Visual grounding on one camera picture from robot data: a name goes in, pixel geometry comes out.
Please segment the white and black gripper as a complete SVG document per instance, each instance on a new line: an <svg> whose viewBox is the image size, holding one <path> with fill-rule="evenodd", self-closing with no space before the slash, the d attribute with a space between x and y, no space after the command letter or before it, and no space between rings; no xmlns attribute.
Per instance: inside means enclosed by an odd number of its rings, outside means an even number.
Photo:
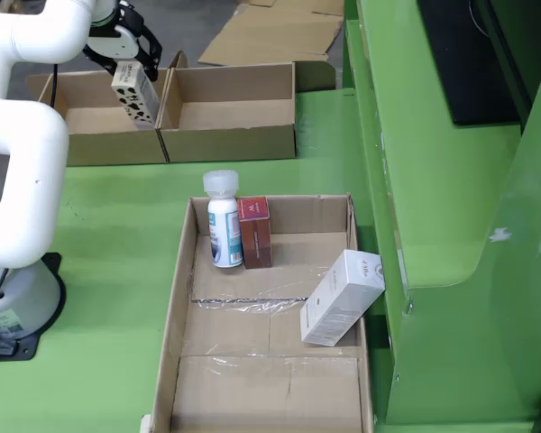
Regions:
<svg viewBox="0 0 541 433"><path fill-rule="evenodd" d="M137 56L150 81L158 79L158 66L161 58L161 44L148 27L142 28L142 37L149 43L149 50L139 46L133 33L121 25L116 25L117 37L89 37L83 49L85 56L102 67L111 76L117 68L116 60L130 60Z"/></svg>

